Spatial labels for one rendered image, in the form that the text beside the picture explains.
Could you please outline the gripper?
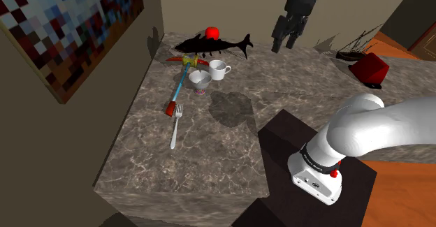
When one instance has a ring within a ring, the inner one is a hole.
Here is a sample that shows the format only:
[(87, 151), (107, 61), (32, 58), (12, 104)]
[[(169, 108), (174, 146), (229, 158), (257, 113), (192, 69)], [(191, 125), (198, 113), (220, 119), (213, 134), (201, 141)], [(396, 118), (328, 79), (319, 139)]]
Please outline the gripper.
[(272, 51), (278, 53), (283, 40), (288, 36), (286, 48), (292, 49), (296, 40), (304, 32), (308, 17), (317, 0), (287, 0), (285, 5), (286, 17), (280, 15), (273, 29), (274, 38)]

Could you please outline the dark model ship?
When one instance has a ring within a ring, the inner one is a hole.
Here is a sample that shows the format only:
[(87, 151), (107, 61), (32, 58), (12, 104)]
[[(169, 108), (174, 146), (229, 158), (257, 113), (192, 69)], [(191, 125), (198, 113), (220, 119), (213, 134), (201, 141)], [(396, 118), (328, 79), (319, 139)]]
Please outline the dark model ship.
[(365, 30), (352, 42), (348, 43), (342, 49), (338, 50), (336, 52), (335, 58), (344, 61), (358, 61), (364, 58), (364, 56), (367, 55), (368, 50), (376, 45), (376, 43), (370, 43), (371, 38), (365, 41), (365, 37), (371, 34), (373, 31), (376, 31), (381, 25), (382, 24), (376, 26), (369, 31)]

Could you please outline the black fish figure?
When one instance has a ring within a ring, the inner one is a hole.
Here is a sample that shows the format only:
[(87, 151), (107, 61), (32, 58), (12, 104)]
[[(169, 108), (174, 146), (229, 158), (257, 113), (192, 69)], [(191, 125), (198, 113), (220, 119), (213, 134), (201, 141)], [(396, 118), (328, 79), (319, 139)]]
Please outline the black fish figure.
[(231, 43), (228, 41), (223, 41), (222, 39), (207, 39), (206, 36), (201, 38), (201, 35), (198, 34), (193, 38), (189, 38), (180, 44), (174, 47), (178, 52), (186, 53), (186, 54), (198, 54), (202, 53), (202, 57), (205, 57), (205, 53), (209, 52), (212, 55), (212, 52), (221, 53), (223, 50), (227, 50), (229, 48), (238, 47), (242, 50), (245, 55), (245, 59), (247, 59), (247, 46), (254, 47), (252, 42), (250, 41), (250, 34), (247, 34), (245, 38), (238, 43)]

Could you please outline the white mug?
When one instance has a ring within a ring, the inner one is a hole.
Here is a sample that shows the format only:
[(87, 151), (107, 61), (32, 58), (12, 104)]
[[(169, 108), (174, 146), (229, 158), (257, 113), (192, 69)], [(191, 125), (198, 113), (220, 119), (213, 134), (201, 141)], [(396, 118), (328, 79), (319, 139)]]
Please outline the white mug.
[(209, 63), (209, 74), (213, 80), (223, 80), (224, 76), (231, 71), (231, 66), (228, 66), (222, 60), (212, 60)]

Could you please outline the red box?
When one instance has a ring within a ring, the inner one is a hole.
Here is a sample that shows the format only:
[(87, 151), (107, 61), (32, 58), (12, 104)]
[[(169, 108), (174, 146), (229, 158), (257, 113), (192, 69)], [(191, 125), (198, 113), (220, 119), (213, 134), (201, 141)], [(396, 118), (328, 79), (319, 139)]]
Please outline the red box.
[(389, 65), (376, 54), (369, 53), (351, 65), (349, 70), (364, 84), (381, 85), (388, 73)]

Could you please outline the white footed bowl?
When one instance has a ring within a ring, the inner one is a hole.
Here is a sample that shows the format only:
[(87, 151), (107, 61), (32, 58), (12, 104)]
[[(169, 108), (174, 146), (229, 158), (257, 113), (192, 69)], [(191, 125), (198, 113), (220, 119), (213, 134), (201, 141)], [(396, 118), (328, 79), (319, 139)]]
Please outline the white footed bowl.
[(207, 71), (196, 70), (189, 74), (189, 80), (194, 86), (195, 93), (203, 95), (212, 81), (212, 76)]

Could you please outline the colourful toy pickaxe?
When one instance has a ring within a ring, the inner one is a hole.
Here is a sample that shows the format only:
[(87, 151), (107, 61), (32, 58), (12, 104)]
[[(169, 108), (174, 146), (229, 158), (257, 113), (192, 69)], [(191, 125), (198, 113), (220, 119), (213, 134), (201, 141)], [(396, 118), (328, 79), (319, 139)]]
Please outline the colourful toy pickaxe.
[(171, 57), (171, 58), (168, 58), (168, 61), (181, 61), (182, 65), (184, 66), (184, 72), (183, 72), (182, 77), (181, 77), (181, 79), (179, 81), (177, 89), (176, 89), (176, 91), (175, 91), (175, 93), (173, 95), (172, 100), (169, 102), (169, 104), (168, 104), (168, 106), (166, 108), (166, 114), (169, 117), (172, 117), (173, 113), (174, 113), (174, 110), (175, 110), (175, 106), (176, 106), (177, 95), (178, 95), (178, 93), (179, 93), (179, 91), (180, 91), (180, 89), (182, 87), (182, 83), (184, 82), (184, 79), (185, 79), (185, 77), (187, 75), (187, 71), (190, 68), (196, 68), (199, 64), (208, 66), (209, 63), (207, 61), (205, 61), (205, 60), (199, 59), (198, 55), (190, 57), (187, 54), (184, 54), (182, 57)]

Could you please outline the dark wooden door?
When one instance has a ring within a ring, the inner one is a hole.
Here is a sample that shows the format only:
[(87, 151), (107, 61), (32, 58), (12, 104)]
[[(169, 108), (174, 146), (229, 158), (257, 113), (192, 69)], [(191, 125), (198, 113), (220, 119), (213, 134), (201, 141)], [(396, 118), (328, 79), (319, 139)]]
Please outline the dark wooden door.
[(407, 50), (422, 60), (436, 61), (436, 22)]

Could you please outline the silver fork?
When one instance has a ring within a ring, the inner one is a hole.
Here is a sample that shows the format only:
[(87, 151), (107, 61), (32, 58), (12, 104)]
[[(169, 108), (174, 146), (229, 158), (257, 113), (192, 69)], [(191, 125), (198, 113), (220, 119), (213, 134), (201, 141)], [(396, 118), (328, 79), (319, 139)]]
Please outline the silver fork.
[(177, 104), (175, 106), (175, 126), (174, 126), (173, 135), (172, 135), (171, 142), (170, 142), (171, 149), (174, 149), (175, 145), (176, 145), (178, 121), (179, 121), (179, 118), (181, 118), (182, 113), (183, 113), (183, 105)]

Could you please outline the mosaic wall picture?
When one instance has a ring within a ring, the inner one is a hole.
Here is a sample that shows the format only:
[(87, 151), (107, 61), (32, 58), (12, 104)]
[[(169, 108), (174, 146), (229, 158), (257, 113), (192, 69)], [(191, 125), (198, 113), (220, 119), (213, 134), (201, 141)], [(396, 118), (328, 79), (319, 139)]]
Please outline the mosaic wall picture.
[(0, 29), (65, 104), (143, 9), (143, 0), (0, 0)]

